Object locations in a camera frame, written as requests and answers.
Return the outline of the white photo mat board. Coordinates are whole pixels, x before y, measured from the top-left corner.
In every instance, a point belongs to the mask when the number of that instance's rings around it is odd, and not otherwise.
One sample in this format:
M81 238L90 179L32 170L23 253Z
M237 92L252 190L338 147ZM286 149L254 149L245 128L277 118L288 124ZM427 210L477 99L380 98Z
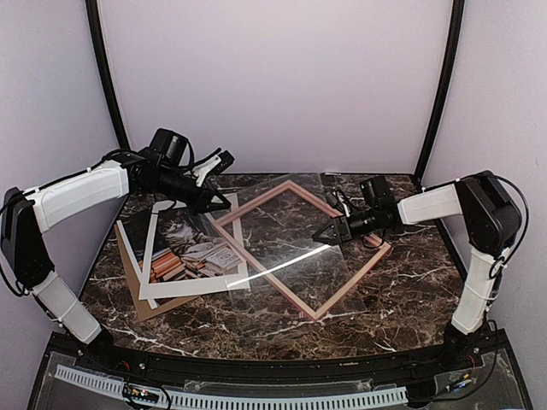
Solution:
M139 298L201 296L249 288L248 267L212 225L227 211L193 215L182 202L153 205L139 268Z

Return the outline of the pink wooden picture frame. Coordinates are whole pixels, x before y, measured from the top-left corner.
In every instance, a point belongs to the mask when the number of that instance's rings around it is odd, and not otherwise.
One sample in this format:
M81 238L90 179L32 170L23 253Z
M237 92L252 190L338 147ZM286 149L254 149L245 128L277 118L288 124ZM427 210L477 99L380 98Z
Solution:
M337 305L357 284L358 282L369 273L383 258L388 256L391 252L391 245L380 240L379 237L374 234L366 237L366 241L373 245L375 254L340 288L338 289L324 304L322 304L317 310L313 310L307 303L305 303L297 294L290 290L285 284L283 284L278 278L274 276L274 273L280 269L288 267L296 262L302 261L310 256L317 255L321 251L329 248L324 244L318 249L314 249L305 255L298 256L297 258L282 263L274 268L267 269L261 262L259 262L252 254L250 254L244 245L239 243L235 237L229 235L224 229L224 226L232 223L233 221L241 219L241 217L250 213L252 210L260 207L262 204L269 202L276 196L282 194L285 191L291 191L304 201L313 205L319 209L322 213L329 217L339 217L342 214L322 201L318 196L315 196L308 190L305 190L300 185L291 180L273 187L271 190L259 195L258 197L248 201L241 207L236 208L232 212L220 217L212 222L213 227L221 237L223 237L235 253L243 259L243 261L250 264L256 271L256 278L264 277L281 295L285 297L293 306L295 306L305 317L313 321L317 321L323 318L335 305Z

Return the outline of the clear acrylic sheet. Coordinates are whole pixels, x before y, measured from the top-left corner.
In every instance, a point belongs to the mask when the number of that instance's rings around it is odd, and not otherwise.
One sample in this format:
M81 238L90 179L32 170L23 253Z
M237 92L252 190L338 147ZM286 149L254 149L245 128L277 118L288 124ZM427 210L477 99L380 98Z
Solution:
M292 173L237 191L236 204L224 211L230 213L286 180L295 182L327 203L326 186L318 173ZM271 269L324 245L315 242L312 235L331 218L287 190L241 219L225 225L224 229L267 269ZM359 258L355 263L344 255L343 244L328 245L329 248L319 254L280 269L273 275L317 310L375 254L373 245L366 239L356 244ZM247 263L247 267L250 285L247 290L237 290L234 283L228 285L227 292L233 303L263 302L267 310L276 314L289 311L308 319L264 277L256 278L257 271L250 264ZM339 307L356 286L328 313Z

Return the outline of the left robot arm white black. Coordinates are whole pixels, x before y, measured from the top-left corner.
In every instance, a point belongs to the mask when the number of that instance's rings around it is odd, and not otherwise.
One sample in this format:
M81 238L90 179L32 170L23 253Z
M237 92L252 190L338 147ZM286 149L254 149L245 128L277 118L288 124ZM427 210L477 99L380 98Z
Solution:
M114 372L120 352L111 334L56 272L44 234L103 202L136 190L182 202L195 214L223 210L229 201L208 182L235 159L228 150L181 166L153 149L116 149L82 171L42 186L5 193L1 207L1 252L15 276L4 283L13 295L31 295L65 330L88 347L86 356L102 372Z

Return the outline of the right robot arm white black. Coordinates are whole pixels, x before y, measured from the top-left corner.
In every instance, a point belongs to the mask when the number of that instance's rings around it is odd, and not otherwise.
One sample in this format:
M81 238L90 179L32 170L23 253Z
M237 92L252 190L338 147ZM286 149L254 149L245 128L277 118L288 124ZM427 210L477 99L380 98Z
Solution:
M436 353L437 364L445 371L453 371L468 358L473 337L497 299L502 271L520 246L529 222L527 210L519 210L505 190L507 184L507 179L483 171L398 201L386 178L375 176L361 183L368 209L355 208L342 193L331 194L329 202L341 215L329 219L312 238L334 246L375 231L461 215L471 259L462 295Z

